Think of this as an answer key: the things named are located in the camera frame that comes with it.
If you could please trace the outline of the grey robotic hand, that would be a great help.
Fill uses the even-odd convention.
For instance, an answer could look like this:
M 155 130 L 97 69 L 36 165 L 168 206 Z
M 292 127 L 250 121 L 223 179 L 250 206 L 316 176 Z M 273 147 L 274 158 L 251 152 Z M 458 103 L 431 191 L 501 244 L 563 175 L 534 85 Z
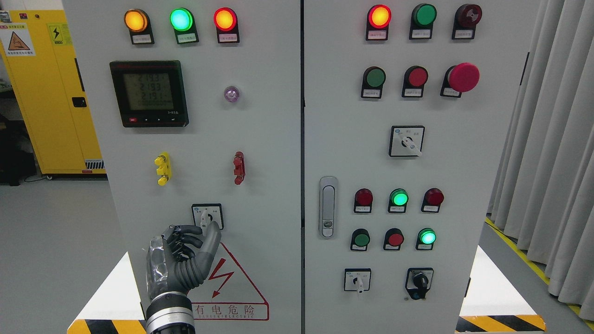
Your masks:
M 203 284 L 220 241 L 221 230 L 214 221 L 204 228 L 170 225 L 161 235 L 152 238 L 146 267 L 149 299 L 170 292 L 187 294 Z

